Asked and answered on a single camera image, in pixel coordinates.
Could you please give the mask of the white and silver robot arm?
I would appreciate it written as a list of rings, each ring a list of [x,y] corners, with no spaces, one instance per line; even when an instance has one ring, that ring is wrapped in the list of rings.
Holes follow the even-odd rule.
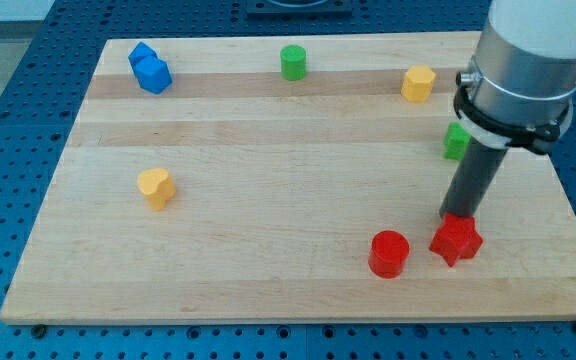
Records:
[[[475,140],[549,152],[573,117],[576,0],[493,0],[456,82],[454,110]]]

